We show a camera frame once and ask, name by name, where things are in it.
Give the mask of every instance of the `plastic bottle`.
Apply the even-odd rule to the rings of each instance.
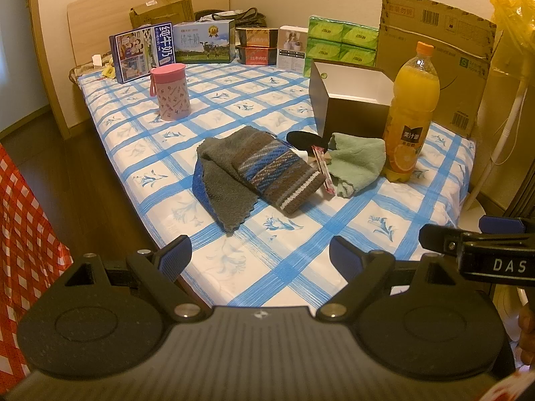
[[[440,83],[431,63],[433,51],[432,45],[418,42],[416,57],[401,67],[394,82],[394,99],[383,135],[383,175],[390,182],[410,179],[437,106]]]

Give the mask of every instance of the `pink tumbler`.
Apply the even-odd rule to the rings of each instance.
[[[158,97],[160,116],[174,121],[189,116],[189,95],[186,65],[172,63],[150,70],[150,95]]]

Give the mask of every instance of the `orange bottle cap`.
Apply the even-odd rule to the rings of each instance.
[[[416,45],[416,52],[426,57],[431,57],[433,55],[433,50],[434,46],[426,44],[425,42],[418,42],[418,45]]]

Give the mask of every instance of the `green towel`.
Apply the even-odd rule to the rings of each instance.
[[[351,197],[376,180],[386,161],[385,141],[334,132],[329,141],[329,173],[336,194]]]

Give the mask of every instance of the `blue and white checkered tablecloth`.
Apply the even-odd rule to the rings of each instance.
[[[206,137],[226,137],[244,125],[315,131],[308,79],[271,66],[189,65],[191,116],[166,122],[149,96],[148,78],[118,84],[79,79],[102,143],[145,227],[163,246],[180,234],[193,244],[186,281],[217,305],[308,305],[318,308],[346,284],[328,257],[341,235],[368,251],[419,259],[418,230],[458,220],[475,146],[432,124],[408,184],[384,178],[350,199],[324,198],[322,189],[290,218],[264,201],[227,235],[192,194],[196,149]]]

